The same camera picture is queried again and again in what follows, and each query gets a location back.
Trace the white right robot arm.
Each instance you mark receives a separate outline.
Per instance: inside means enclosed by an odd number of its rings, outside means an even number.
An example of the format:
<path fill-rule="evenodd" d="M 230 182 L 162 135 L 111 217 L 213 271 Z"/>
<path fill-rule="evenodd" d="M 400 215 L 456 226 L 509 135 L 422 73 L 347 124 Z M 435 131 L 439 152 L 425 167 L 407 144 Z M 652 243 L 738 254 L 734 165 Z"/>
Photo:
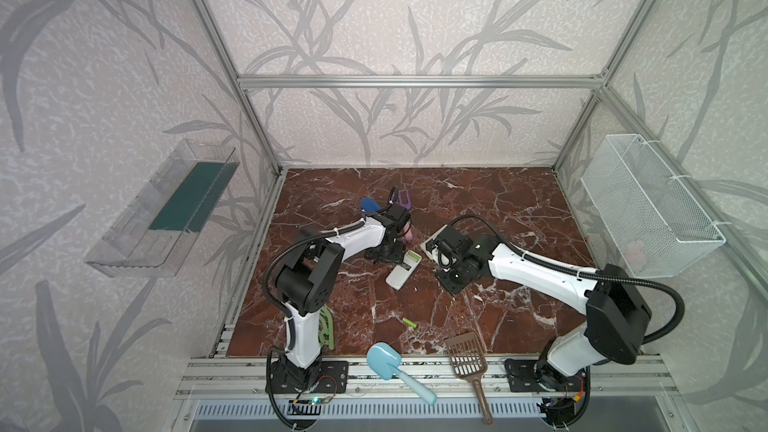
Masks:
<path fill-rule="evenodd" d="M 583 316 L 583 323 L 541 352 L 534 375 L 546 388 L 601 362 L 634 364 L 644 345 L 670 334 L 685 316 L 682 295 L 668 285 L 632 278 L 614 264 L 596 269 L 544 257 L 512 244 L 493 224 L 472 239 L 458 230 L 462 220 L 453 219 L 423 244 L 445 290 L 457 295 L 490 277 L 552 297 Z M 654 332 L 648 329 L 652 310 L 643 288 L 667 295 L 674 304 L 671 318 Z"/>

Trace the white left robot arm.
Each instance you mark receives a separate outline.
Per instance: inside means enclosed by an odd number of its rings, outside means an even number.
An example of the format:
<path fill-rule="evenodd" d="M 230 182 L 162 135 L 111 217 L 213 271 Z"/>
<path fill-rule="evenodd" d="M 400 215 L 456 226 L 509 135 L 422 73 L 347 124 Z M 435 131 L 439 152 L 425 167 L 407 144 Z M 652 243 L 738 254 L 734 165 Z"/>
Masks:
<path fill-rule="evenodd" d="M 363 211 L 360 219 L 340 228 L 304 228 L 272 260 L 262 289 L 287 320 L 288 364 L 305 371 L 321 357 L 319 311 L 332 294 L 342 262 L 363 254 L 373 263 L 401 264 L 410 221 L 407 208 L 390 203 L 379 211 Z"/>

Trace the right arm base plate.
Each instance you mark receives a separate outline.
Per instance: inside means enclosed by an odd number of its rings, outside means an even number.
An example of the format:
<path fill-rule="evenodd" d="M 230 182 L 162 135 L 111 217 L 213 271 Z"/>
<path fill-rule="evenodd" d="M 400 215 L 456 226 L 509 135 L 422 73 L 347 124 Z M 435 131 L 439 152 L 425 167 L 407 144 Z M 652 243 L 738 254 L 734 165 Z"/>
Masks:
<path fill-rule="evenodd" d="M 504 361 L 504 369 L 512 392 L 576 393 L 582 389 L 582 371 L 564 376 L 542 360 L 508 358 Z"/>

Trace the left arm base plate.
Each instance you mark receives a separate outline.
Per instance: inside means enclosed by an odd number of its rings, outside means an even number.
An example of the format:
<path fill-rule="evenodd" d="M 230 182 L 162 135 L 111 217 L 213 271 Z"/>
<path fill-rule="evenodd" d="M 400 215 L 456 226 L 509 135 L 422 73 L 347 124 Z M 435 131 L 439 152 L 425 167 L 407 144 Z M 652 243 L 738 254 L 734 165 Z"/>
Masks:
<path fill-rule="evenodd" d="M 349 363 L 319 359 L 307 368 L 300 368 L 280 357 L 268 369 L 267 392 L 289 394 L 299 392 L 339 394 L 347 388 Z"/>

